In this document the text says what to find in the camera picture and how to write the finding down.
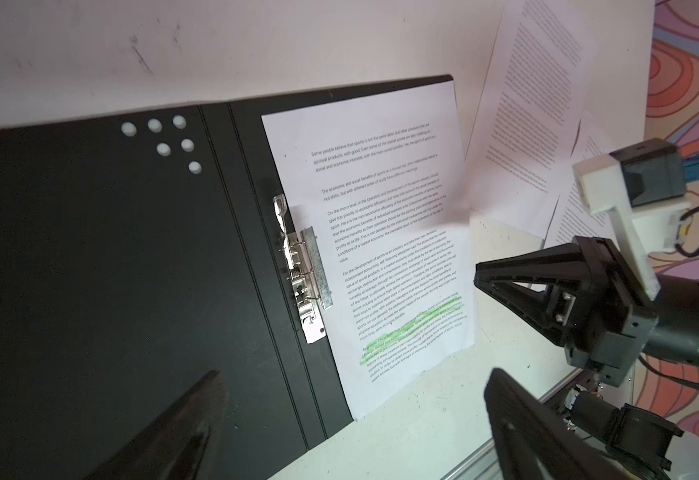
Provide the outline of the highlighted printed paper sheet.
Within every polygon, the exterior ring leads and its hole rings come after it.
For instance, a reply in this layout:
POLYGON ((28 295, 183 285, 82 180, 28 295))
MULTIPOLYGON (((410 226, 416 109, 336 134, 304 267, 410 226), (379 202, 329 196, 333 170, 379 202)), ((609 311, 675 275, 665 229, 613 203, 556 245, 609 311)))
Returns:
POLYGON ((271 113, 292 222, 311 230, 351 416, 475 343, 465 154, 453 80, 271 113))

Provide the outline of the blue file folder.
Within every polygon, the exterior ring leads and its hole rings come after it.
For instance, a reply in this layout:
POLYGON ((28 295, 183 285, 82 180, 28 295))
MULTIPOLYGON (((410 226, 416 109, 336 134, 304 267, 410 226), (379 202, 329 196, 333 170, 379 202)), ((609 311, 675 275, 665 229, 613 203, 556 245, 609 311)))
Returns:
POLYGON ((204 374, 210 476, 265 478, 351 422, 286 290, 258 114, 0 130, 0 479, 80 479, 204 374))

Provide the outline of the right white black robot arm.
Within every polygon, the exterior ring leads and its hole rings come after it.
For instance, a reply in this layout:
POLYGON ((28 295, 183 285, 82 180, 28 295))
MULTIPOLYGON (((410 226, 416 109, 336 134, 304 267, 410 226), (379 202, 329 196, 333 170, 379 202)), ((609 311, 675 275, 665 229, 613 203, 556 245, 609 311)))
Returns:
POLYGON ((643 355, 699 368, 699 281, 657 279, 651 299, 617 246, 597 237, 475 266, 477 289, 611 386, 643 355))

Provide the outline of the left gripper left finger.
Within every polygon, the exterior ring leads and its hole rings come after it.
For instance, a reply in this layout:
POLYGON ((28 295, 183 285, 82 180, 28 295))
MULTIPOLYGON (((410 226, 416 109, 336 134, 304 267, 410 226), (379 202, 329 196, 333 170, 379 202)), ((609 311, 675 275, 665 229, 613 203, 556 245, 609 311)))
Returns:
POLYGON ((87 477, 208 479, 226 406, 222 377, 211 370, 87 477))

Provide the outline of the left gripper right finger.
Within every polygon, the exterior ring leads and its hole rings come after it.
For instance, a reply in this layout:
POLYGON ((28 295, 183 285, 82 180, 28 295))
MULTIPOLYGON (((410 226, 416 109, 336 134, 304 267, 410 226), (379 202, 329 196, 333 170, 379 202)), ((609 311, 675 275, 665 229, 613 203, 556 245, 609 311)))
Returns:
POLYGON ((485 406, 505 479, 623 479, 609 460, 575 437, 561 418, 505 370, 495 368, 485 406))

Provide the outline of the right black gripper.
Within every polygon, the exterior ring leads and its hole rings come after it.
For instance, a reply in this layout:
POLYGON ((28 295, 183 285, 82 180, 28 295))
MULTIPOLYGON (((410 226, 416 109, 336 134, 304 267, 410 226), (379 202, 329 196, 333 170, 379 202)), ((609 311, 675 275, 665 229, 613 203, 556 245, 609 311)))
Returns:
POLYGON ((637 276, 605 238, 575 236, 571 243, 481 262, 473 283, 563 348, 569 365, 610 386, 625 382, 659 323, 637 276))

